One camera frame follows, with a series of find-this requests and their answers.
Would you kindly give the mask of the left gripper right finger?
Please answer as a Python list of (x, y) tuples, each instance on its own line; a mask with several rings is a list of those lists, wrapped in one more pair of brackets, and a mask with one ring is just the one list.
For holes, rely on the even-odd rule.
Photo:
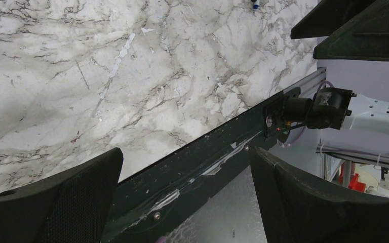
[(263, 148), (250, 167), (268, 242), (389, 242), (389, 198), (294, 167)]

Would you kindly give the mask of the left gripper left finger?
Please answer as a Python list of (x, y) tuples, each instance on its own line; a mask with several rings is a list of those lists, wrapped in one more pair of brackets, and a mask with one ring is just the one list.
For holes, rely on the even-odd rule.
[(113, 148), (0, 193), (0, 242), (100, 242), (123, 161)]

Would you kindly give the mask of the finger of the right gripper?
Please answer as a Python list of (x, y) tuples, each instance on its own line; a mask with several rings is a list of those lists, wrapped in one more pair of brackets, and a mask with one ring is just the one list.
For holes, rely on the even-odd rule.
[(292, 39), (329, 36), (374, 0), (323, 0), (292, 29)]
[(318, 44), (313, 57), (389, 62), (389, 1), (374, 1)]

